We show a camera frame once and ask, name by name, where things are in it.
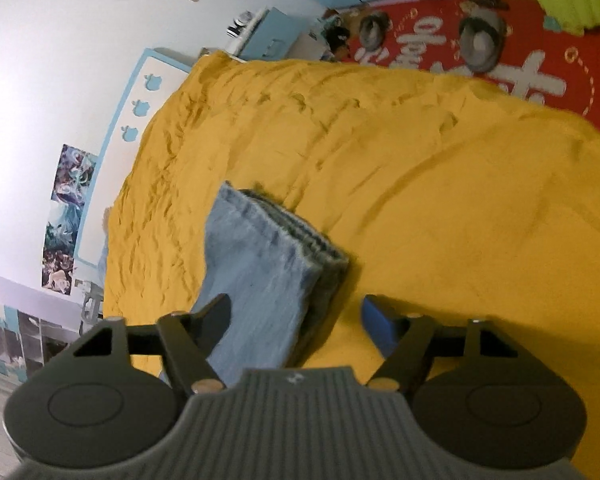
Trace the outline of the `blue denim jeans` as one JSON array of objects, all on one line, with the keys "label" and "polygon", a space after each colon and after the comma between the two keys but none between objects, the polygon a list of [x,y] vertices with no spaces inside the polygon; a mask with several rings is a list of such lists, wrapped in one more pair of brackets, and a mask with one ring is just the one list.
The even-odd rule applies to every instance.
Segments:
[{"label": "blue denim jeans", "polygon": [[230,324],[208,356],[225,385],[245,370],[295,366],[329,314],[348,255],[302,218],[223,183],[204,226],[206,275],[193,311],[230,297]]}]

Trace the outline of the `yellow quilted bedspread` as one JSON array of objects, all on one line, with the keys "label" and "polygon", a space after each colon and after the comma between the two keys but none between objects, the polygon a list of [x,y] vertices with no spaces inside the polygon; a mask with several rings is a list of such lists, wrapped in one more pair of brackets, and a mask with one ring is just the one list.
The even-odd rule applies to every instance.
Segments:
[{"label": "yellow quilted bedspread", "polygon": [[600,479],[600,132],[479,79],[205,56],[147,126],[109,219],[104,309],[191,307],[220,185],[253,188],[351,259],[312,367],[367,379],[379,294],[490,318],[582,396],[574,464]]}]

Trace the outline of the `blue white desk shelf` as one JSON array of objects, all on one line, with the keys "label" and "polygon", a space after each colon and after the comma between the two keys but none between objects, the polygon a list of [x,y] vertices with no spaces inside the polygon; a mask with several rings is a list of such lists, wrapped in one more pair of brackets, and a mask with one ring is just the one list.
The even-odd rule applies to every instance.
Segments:
[{"label": "blue white desk shelf", "polygon": [[0,276],[0,378],[19,385],[102,319],[102,290],[57,271],[41,288]]}]

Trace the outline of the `anime poster strip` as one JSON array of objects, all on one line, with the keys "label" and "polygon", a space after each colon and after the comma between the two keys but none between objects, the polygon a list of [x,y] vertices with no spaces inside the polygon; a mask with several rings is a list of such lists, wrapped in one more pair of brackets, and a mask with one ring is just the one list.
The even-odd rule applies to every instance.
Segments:
[{"label": "anime poster strip", "polygon": [[60,152],[50,196],[42,248],[41,285],[69,296],[74,254],[97,157],[65,144]]}]

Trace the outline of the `white blue headboard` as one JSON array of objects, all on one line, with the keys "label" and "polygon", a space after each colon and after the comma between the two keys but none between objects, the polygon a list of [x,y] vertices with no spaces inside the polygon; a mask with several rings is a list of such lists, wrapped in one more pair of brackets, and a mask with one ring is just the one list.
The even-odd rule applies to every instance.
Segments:
[{"label": "white blue headboard", "polygon": [[190,67],[155,50],[138,60],[110,120],[96,162],[76,238],[76,261],[98,265],[105,234],[102,216],[114,203],[140,149],[151,118],[188,76]]}]

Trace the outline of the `red floor rug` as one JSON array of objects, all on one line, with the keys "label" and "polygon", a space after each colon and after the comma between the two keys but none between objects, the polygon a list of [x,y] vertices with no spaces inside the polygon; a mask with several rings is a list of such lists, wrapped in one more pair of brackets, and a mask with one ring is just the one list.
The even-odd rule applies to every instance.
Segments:
[{"label": "red floor rug", "polygon": [[[561,32],[533,0],[507,0],[498,12],[506,24],[504,48],[483,79],[529,102],[570,110],[600,129],[600,29],[582,36]],[[471,0],[380,0],[343,12],[350,27],[343,62],[412,68],[471,77],[460,55],[460,21]],[[390,20],[382,45],[366,51],[356,20],[373,11]]]}]

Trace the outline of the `blue bedside cabinet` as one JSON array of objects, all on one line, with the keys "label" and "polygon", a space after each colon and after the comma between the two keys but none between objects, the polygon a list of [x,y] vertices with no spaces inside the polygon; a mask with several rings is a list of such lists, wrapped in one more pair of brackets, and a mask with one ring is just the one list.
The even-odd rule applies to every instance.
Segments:
[{"label": "blue bedside cabinet", "polygon": [[286,58],[305,28],[301,18],[272,6],[260,10],[225,51],[243,61],[279,61]]}]

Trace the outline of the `right grey slipper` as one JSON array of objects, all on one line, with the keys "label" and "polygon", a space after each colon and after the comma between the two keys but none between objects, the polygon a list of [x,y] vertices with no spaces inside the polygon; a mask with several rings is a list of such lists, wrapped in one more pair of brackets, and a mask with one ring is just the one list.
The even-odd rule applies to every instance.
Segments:
[{"label": "right grey slipper", "polygon": [[504,18],[490,9],[475,8],[460,21],[460,57],[471,73],[485,74],[498,65],[506,32]]}]

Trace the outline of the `grey slipper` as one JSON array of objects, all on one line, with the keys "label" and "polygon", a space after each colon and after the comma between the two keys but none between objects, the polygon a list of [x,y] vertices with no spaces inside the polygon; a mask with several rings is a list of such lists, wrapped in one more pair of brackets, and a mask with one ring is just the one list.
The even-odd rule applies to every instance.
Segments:
[{"label": "grey slipper", "polygon": [[361,18],[358,39],[367,52],[377,50],[385,41],[390,27],[390,18],[385,11],[373,11]]},{"label": "grey slipper", "polygon": [[460,57],[471,73],[485,74],[498,65],[506,32],[504,18],[490,9],[475,8],[460,21]]}]

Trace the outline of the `left grey slipper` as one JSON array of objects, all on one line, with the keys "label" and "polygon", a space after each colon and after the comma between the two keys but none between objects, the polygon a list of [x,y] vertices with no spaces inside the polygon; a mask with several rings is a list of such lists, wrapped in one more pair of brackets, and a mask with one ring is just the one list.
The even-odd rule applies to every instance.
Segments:
[{"label": "left grey slipper", "polygon": [[377,50],[385,41],[390,27],[390,18],[385,11],[373,11],[361,18],[358,39],[367,52]]}]

